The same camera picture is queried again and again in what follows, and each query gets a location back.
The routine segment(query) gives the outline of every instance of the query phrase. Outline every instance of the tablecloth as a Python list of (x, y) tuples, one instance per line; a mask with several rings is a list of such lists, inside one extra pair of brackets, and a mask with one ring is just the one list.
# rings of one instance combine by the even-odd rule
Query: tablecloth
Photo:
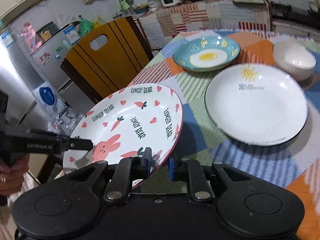
[(161, 8), (138, 20), (151, 49), (162, 49), (184, 31), (222, 28), (271, 30), (269, 5), (266, 1), (265, 4), (255, 4), (205, 0)]
[[(314, 73), (300, 83), (308, 99), (306, 125), (298, 136), (272, 147), (245, 145), (221, 132), (209, 118), (204, 93), (215, 72), (192, 73), (175, 64), (172, 55), (188, 40), (204, 35), (222, 35), (237, 41), (241, 53), (235, 63), (258, 62), (274, 65), (273, 44), (296, 39), (316, 57), (320, 73), (320, 45), (309, 38), (293, 37), (268, 31), (216, 30), (180, 33), (132, 81), (132, 84), (155, 82), (172, 88), (183, 108), (183, 126), (174, 148), (180, 157), (198, 160), (202, 165), (222, 161), (261, 179), (294, 192), (303, 201), (305, 218), (298, 231), (302, 240), (320, 239), (320, 79)], [(141, 185), (142, 193), (186, 192), (184, 182), (170, 182), (164, 165)]]

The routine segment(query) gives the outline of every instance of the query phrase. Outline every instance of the cable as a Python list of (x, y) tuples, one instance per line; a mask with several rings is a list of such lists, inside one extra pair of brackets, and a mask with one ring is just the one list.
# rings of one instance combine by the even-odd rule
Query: cable
[(33, 178), (33, 180), (38, 184), (41, 185), (41, 183), (28, 171), (28, 174)]

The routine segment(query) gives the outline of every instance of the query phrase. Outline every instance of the plate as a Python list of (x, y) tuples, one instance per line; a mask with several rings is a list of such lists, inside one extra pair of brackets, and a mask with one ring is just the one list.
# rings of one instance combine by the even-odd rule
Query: plate
[[(117, 164), (122, 158), (152, 149), (153, 174), (173, 150), (182, 127), (178, 95), (160, 84), (140, 84), (121, 89), (95, 105), (71, 137), (91, 139), (90, 152), (69, 150), (63, 157), (66, 174), (99, 160)], [(141, 180), (135, 180), (133, 187)]]
[(303, 128), (308, 104), (298, 83), (280, 69), (240, 64), (217, 74), (205, 93), (218, 128), (249, 145), (286, 142)]
[(175, 63), (190, 71), (212, 71), (226, 67), (240, 52), (232, 39), (207, 36), (189, 41), (173, 54)]

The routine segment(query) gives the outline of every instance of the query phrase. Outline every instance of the stainless steel refrigerator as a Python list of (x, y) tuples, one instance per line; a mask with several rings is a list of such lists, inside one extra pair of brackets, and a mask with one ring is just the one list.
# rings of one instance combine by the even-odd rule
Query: stainless steel refrigerator
[(52, 120), (31, 93), (43, 83), (9, 31), (0, 34), (0, 90), (9, 96), (6, 120), (11, 125), (26, 125), (47, 130)]
[(78, 113), (86, 114), (95, 104), (70, 80), (61, 69), (61, 64), (72, 44), (64, 30), (59, 31), (44, 43), (31, 57), (41, 71), (58, 90), (60, 95)]

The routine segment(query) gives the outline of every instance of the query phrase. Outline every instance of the finger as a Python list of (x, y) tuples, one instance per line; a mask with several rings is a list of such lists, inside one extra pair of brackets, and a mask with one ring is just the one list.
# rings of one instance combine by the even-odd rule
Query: finger
[(0, 172), (9, 173), (11, 171), (10, 167), (0, 159)]
[(14, 188), (0, 190), (0, 195), (10, 196), (13, 193), (19, 192), (21, 190), (21, 187), (22, 187), (22, 185), (14, 187)]
[(19, 158), (16, 163), (11, 167), (12, 171), (22, 169), (24, 166), (29, 164), (30, 154), (25, 154)]
[(0, 174), (0, 181), (3, 181), (3, 177), (5, 177), (6, 182), (9, 182), (12, 179), (19, 178), (23, 176), (29, 170), (29, 166), (23, 167), (22, 169), (11, 171), (10, 173), (2, 173)]
[(20, 176), (19, 178), (6, 181), (5, 183), (1, 182), (0, 183), (0, 190), (6, 190), (9, 188), (17, 187), (17, 186), (21, 185), (23, 183), (23, 181), (24, 181), (24, 177)]

